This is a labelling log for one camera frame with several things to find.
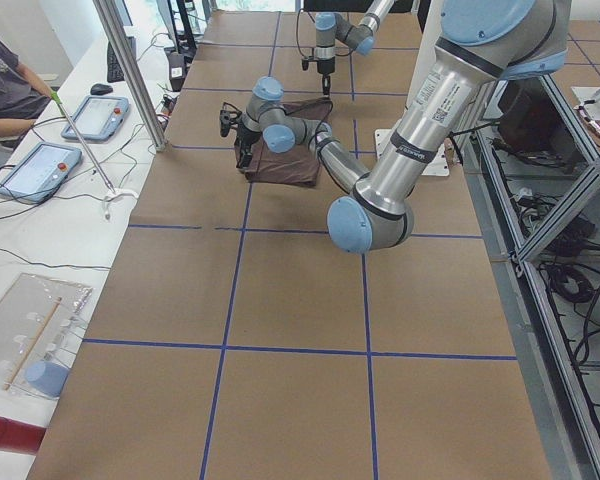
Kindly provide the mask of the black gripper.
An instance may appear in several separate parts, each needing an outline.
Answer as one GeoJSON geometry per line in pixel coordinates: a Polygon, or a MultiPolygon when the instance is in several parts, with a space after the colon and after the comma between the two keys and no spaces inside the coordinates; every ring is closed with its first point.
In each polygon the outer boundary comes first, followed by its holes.
{"type": "Polygon", "coordinates": [[[239,170],[244,171],[250,166],[253,159],[253,145],[261,137],[262,131],[259,127],[249,126],[242,119],[238,121],[234,146],[238,147],[236,167],[239,170]]]}
{"type": "Polygon", "coordinates": [[[329,96],[331,93],[331,75],[335,72],[335,58],[330,57],[323,59],[315,56],[303,57],[301,59],[302,70],[307,71],[311,63],[316,64],[317,72],[321,75],[322,95],[329,96]]]}

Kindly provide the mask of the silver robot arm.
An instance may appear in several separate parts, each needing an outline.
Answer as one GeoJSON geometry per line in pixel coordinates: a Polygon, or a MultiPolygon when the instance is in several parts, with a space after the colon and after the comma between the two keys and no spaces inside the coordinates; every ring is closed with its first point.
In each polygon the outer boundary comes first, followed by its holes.
{"type": "Polygon", "coordinates": [[[332,241],[353,253],[396,246],[413,229],[407,197],[479,88],[559,70],[570,11],[568,1],[443,2],[435,63],[372,169],[333,137],[326,122],[289,115],[281,83],[262,77],[234,124],[237,165],[249,165],[258,140],[274,153],[307,147],[346,193],[328,211],[332,241]]]}
{"type": "Polygon", "coordinates": [[[353,25],[340,13],[332,11],[315,14],[315,45],[305,55],[298,48],[301,56],[301,67],[307,71],[311,63],[321,75],[322,95],[329,97],[331,92],[331,75],[336,67],[336,43],[340,42],[349,49],[349,55],[356,52],[368,55],[375,44],[375,36],[394,6],[395,1],[373,1],[357,25],[353,25]]]}

